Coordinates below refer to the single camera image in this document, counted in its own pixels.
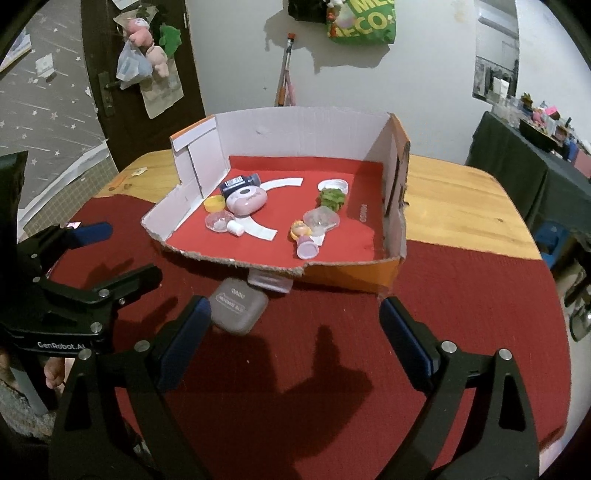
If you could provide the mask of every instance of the green shopping bag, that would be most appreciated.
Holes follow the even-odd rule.
[[[395,0],[346,0],[342,5],[329,8],[328,36],[345,45],[394,43],[394,2]]]

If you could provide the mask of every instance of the grid pattern mat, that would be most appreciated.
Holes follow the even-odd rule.
[[[59,223],[64,225],[119,172],[111,157],[88,169],[62,188],[24,226],[27,235]]]

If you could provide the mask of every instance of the door handle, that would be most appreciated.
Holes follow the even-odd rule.
[[[115,105],[113,104],[113,95],[109,89],[115,88],[120,85],[120,81],[111,82],[109,78],[109,72],[99,73],[99,87],[100,87],[100,99],[103,103],[103,111],[105,116],[113,116],[115,114]]]

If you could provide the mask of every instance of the barcode label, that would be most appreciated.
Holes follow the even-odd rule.
[[[240,183],[242,181],[242,177],[236,177],[235,179],[228,180],[226,182],[226,187],[231,187],[232,185],[235,185],[236,183]]]

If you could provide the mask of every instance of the dark green tablecloth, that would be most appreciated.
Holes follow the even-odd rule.
[[[519,130],[485,112],[474,132],[467,165],[503,186],[530,232],[547,220],[591,233],[591,184],[569,162],[535,147]]]

